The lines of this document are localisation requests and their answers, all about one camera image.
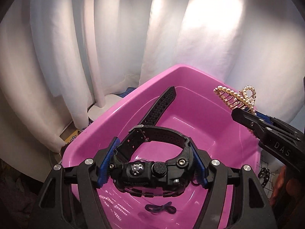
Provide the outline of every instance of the pearl hair clip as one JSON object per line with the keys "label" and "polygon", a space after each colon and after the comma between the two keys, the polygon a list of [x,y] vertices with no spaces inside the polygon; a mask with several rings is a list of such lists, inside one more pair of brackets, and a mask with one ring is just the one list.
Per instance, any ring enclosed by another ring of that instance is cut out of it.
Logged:
{"label": "pearl hair clip", "polygon": [[[252,95],[248,97],[247,91],[250,90]],[[226,87],[218,86],[214,89],[214,93],[219,95],[219,97],[227,104],[230,109],[240,108],[248,111],[249,113],[256,115],[253,109],[256,92],[252,86],[245,86],[239,93],[235,92]]]}

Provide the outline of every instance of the silver screw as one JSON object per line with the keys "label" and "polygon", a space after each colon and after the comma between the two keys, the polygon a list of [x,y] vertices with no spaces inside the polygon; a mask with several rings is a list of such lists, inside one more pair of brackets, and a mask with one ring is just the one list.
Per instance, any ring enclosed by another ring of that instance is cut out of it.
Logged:
{"label": "silver screw", "polygon": [[220,165],[220,162],[217,159],[213,159],[212,164],[217,166],[217,165]]}
{"label": "silver screw", "polygon": [[85,164],[90,165],[93,163],[93,159],[92,158],[88,158],[85,160]]}
{"label": "silver screw", "polygon": [[179,165],[183,166],[185,165],[186,161],[184,159],[180,159],[179,160]]}
{"label": "silver screw", "polygon": [[249,165],[244,165],[244,170],[245,171],[250,171],[251,170],[251,167]]}
{"label": "silver screw", "polygon": [[54,167],[53,167],[54,170],[60,170],[60,168],[61,168],[61,165],[60,165],[60,164],[56,164],[56,165],[54,165]]}

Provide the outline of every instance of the black hair tie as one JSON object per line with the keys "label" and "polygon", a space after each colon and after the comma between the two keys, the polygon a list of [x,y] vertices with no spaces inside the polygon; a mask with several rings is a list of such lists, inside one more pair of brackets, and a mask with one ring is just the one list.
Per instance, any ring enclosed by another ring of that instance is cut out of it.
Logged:
{"label": "black hair tie", "polygon": [[168,202],[162,206],[147,204],[145,206],[145,209],[151,213],[159,213],[159,212],[165,210],[166,212],[168,212],[170,214],[174,214],[174,213],[176,213],[177,209],[174,206],[171,206],[171,204],[172,204],[172,202]]}

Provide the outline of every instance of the white fabric backdrop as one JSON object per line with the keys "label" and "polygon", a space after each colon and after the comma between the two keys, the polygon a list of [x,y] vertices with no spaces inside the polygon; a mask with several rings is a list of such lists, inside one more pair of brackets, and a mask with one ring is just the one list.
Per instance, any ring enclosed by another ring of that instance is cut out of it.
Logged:
{"label": "white fabric backdrop", "polygon": [[[82,1],[16,0],[0,25],[1,89],[56,152],[69,118],[86,127],[94,102]],[[94,26],[105,95],[185,63],[235,89],[253,85],[258,110],[286,122],[304,104],[305,24],[291,0],[94,0]]]}

